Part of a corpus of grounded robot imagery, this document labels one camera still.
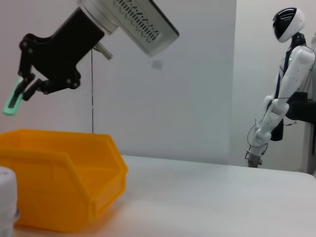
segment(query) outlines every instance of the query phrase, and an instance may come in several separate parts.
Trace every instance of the white wall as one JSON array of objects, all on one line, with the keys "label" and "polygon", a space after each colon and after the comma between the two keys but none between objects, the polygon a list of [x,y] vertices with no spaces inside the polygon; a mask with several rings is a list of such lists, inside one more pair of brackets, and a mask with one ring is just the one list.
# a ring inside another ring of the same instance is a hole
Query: white wall
[{"label": "white wall", "polygon": [[[75,0],[0,0],[1,111],[17,81],[23,36],[52,35],[76,7]],[[36,93],[29,102],[21,103],[15,117],[0,115],[0,132],[17,128],[91,132],[91,53],[80,62],[78,70],[83,87],[47,96]]]},{"label": "white wall", "polygon": [[[302,31],[307,43],[316,32],[316,4],[310,0],[237,0],[230,164],[246,165],[246,136],[259,118],[263,98],[271,94],[281,58],[290,42],[279,43],[273,33],[273,16],[283,8],[300,8],[306,17]],[[263,168],[295,170],[301,167],[304,123],[285,127],[284,139],[271,142]]]},{"label": "white wall", "polygon": [[93,54],[94,131],[126,155],[228,163],[236,1],[155,2],[180,38],[148,59],[122,30],[105,37],[114,57]]}]

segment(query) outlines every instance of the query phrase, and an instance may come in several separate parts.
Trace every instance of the table surface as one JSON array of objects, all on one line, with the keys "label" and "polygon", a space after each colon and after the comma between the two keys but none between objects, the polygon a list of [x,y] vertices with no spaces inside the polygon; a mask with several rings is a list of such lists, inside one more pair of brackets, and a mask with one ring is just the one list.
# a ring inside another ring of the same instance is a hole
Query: table surface
[{"label": "table surface", "polygon": [[316,179],[297,172],[124,156],[127,190],[73,235],[297,237],[316,234]]}]

